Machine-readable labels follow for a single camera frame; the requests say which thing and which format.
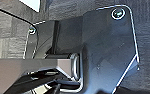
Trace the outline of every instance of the black plastic part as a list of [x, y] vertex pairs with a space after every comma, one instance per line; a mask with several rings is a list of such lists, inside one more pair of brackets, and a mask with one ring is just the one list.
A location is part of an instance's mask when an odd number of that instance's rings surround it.
[[44, 94], [60, 94], [60, 86], [61, 84], [58, 84], [55, 87], [52, 87], [51, 89], [49, 89]]
[[[56, 69], [47, 70], [47, 71], [58, 72], [56, 71]], [[47, 71], [40, 71], [35, 74], [22, 76], [10, 88], [8, 88], [8, 90], [5, 91], [4, 94], [24, 93], [40, 85], [52, 83], [53, 81], [55, 81], [55, 79], [66, 78], [62, 73], [58, 73], [55, 75], [45, 75]]]
[[83, 17], [76, 17], [59, 21], [59, 32], [57, 35], [56, 54], [79, 53], [82, 45]]
[[66, 81], [66, 80], [55, 80], [52, 83], [49, 83], [48, 85], [53, 87], [57, 84], [61, 84], [61, 89], [68, 89], [68, 90], [75, 90], [78, 89], [80, 87], [80, 83], [79, 82], [75, 82], [75, 81]]

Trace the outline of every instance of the wire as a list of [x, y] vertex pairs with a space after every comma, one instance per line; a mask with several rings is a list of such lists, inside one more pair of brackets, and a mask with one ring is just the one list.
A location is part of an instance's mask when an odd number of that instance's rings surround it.
[[35, 50], [34, 50], [34, 51], [36, 51], [36, 50], [37, 50], [37, 46], [38, 46], [39, 36], [38, 36], [38, 31], [37, 31], [37, 29], [36, 29], [35, 25], [34, 25], [34, 24], [32, 24], [31, 22], [29, 22], [29, 21], [27, 21], [27, 20], [25, 20], [25, 19], [21, 18], [21, 17], [18, 17], [18, 16], [16, 16], [16, 15], [14, 15], [14, 14], [10, 13], [10, 12], [7, 12], [7, 11], [2, 10], [2, 9], [0, 9], [0, 11], [1, 11], [1, 12], [3, 12], [3, 13], [5, 13], [5, 14], [8, 14], [8, 15], [10, 15], [10, 16], [13, 16], [13, 17], [15, 17], [15, 18], [17, 18], [17, 19], [20, 19], [20, 20], [22, 20], [22, 21], [24, 21], [24, 22], [26, 22], [26, 23], [30, 24], [32, 27], [34, 27], [34, 28], [35, 28], [35, 30], [36, 30], [36, 32], [37, 32], [37, 44], [36, 44], [36, 47], [35, 47]]
[[22, 20], [22, 21], [24, 21], [24, 22], [26, 22], [26, 23], [29, 23], [30, 25], [32, 25], [32, 26], [36, 29], [35, 25], [33, 25], [31, 22], [29, 22], [29, 21], [27, 21], [27, 20], [25, 20], [25, 19], [23, 19], [23, 18], [20, 18], [20, 17], [18, 17], [18, 16], [16, 16], [16, 15], [12, 14], [12, 13], [10, 13], [10, 12], [7, 12], [7, 11], [5, 11], [5, 10], [0, 9], [0, 11], [3, 12], [3, 13], [8, 14], [8, 15], [10, 15], [10, 16], [13, 16], [13, 17], [15, 17], [15, 18], [17, 18], [17, 19], [20, 19], [20, 20]]

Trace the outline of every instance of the gray carpet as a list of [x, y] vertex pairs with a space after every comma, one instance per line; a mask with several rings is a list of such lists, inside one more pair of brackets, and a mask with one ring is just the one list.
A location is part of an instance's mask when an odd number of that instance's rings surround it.
[[[140, 70], [125, 78], [121, 86], [150, 91], [150, 0], [41, 0], [39, 13], [18, 0], [0, 0], [0, 8], [32, 23], [72, 18], [114, 4], [125, 4], [132, 9], [140, 56]], [[0, 13], [0, 58], [22, 58], [28, 27], [28, 24]]]

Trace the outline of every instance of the black cable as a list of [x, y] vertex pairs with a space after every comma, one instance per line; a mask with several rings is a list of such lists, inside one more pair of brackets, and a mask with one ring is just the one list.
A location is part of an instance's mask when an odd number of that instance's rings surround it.
[[[37, 29], [36, 29], [35, 25], [32, 24], [31, 22], [29, 22], [29, 21], [27, 21], [27, 20], [25, 20], [25, 19], [23, 19], [23, 18], [20, 18], [20, 17], [18, 17], [18, 16], [16, 16], [16, 15], [12, 14], [12, 13], [10, 13], [10, 12], [7, 12], [7, 11], [5, 11], [5, 10], [0, 9], [0, 11], [3, 12], [3, 13], [5, 13], [5, 14], [8, 14], [8, 15], [10, 15], [10, 16], [13, 16], [13, 17], [15, 17], [15, 18], [17, 18], [17, 19], [20, 19], [20, 20], [22, 20], [22, 21], [24, 21], [24, 22], [26, 22], [26, 23], [28, 23], [28, 24], [30, 24], [32, 27], [35, 28], [35, 30], [36, 30], [36, 32], [37, 32]], [[35, 48], [35, 49], [37, 49], [37, 46], [38, 46], [38, 39], [39, 39], [39, 37], [38, 37], [38, 32], [37, 32], [37, 45], [36, 45], [36, 48]]]
[[13, 16], [13, 17], [15, 17], [15, 18], [17, 18], [17, 19], [20, 19], [20, 20], [22, 20], [22, 21], [24, 21], [24, 22], [26, 22], [26, 23], [29, 23], [30, 25], [32, 25], [32, 26], [36, 29], [35, 25], [33, 25], [31, 22], [29, 22], [29, 21], [27, 21], [27, 20], [25, 20], [25, 19], [23, 19], [23, 18], [20, 18], [20, 17], [18, 17], [18, 16], [16, 16], [16, 15], [12, 14], [12, 13], [10, 13], [10, 12], [7, 12], [7, 11], [5, 11], [5, 10], [0, 9], [0, 11], [3, 12], [3, 13], [8, 14], [8, 15], [10, 15], [10, 16]]

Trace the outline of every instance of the metal plate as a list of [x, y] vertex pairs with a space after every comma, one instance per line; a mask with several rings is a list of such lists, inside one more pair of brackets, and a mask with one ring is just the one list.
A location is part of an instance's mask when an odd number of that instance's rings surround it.
[[[117, 8], [125, 11], [121, 19], [112, 17], [112, 11]], [[116, 5], [85, 13], [82, 47], [84, 82], [78, 93], [114, 93], [126, 73], [135, 66], [132, 64], [139, 61], [130, 8]]]

